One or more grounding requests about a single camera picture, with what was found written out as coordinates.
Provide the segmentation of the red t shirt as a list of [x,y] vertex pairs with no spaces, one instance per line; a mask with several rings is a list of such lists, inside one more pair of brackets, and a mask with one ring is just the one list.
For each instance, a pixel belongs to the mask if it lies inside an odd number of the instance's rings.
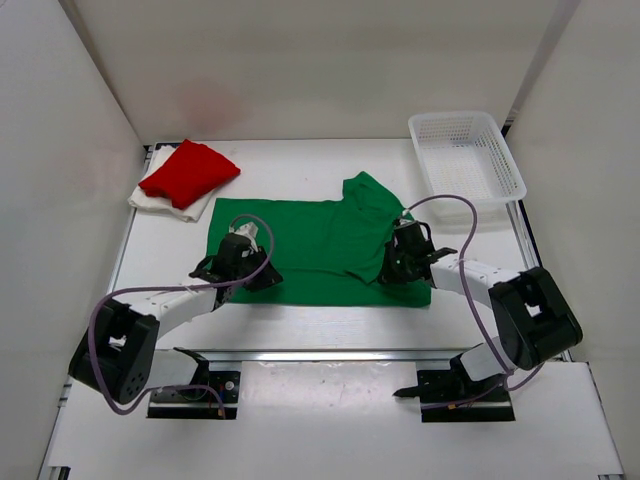
[[163,165],[138,186],[147,196],[167,199],[172,207],[185,210],[240,174],[240,168],[224,155],[203,144],[184,140]]

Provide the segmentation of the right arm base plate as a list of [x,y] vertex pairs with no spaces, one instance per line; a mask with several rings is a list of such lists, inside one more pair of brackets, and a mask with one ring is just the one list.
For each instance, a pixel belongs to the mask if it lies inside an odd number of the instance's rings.
[[515,413],[501,374],[471,380],[458,368],[419,364],[416,384],[393,393],[419,400],[422,423],[513,422]]

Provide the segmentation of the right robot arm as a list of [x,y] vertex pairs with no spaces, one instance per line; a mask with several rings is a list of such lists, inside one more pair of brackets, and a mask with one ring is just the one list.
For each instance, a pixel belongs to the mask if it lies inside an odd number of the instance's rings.
[[531,371],[583,340],[576,316],[546,269],[519,272],[462,259],[452,248],[435,248],[422,222],[394,222],[377,281],[427,283],[465,297],[473,313],[477,304],[492,311],[497,335],[450,361],[449,387],[460,399],[476,397],[488,379]]

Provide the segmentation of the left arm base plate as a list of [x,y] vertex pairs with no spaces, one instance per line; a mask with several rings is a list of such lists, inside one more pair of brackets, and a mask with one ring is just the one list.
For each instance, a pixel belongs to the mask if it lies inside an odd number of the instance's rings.
[[208,390],[161,391],[153,393],[147,406],[149,419],[235,420],[241,390],[240,362],[211,362],[202,377],[221,402]]

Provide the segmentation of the green t shirt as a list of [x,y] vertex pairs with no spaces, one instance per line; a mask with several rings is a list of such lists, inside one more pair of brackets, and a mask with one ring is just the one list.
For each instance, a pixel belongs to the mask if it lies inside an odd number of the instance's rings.
[[235,304],[384,306],[422,308],[431,289],[422,282],[381,285],[376,277],[400,200],[366,172],[342,184],[339,200],[293,201],[218,198],[207,252],[217,252],[232,221],[261,218],[259,245],[272,249],[280,284],[259,292],[238,290]]

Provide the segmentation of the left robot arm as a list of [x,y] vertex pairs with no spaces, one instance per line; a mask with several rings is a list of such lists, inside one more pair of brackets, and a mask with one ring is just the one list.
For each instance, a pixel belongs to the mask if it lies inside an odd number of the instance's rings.
[[103,394],[124,415],[154,390],[194,401],[212,393],[207,360],[193,350],[157,349],[157,341],[196,317],[230,302],[244,289],[254,293],[282,282],[249,222],[230,228],[216,254],[201,260],[175,287],[145,287],[141,299],[121,301],[117,291],[95,306],[68,368],[69,375]]

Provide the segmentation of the white t shirt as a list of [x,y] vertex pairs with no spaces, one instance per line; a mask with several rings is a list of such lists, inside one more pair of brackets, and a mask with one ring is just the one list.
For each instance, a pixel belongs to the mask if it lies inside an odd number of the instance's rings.
[[[151,159],[142,179],[145,180],[163,166],[175,150],[176,148],[170,145],[163,145],[159,149],[155,150],[151,155]],[[194,223],[202,216],[211,196],[212,192],[209,192],[201,196],[186,209],[178,209],[172,205],[169,199],[164,197],[150,197],[140,186],[136,186],[128,198],[128,203],[131,207],[143,212],[170,214],[183,222]]]

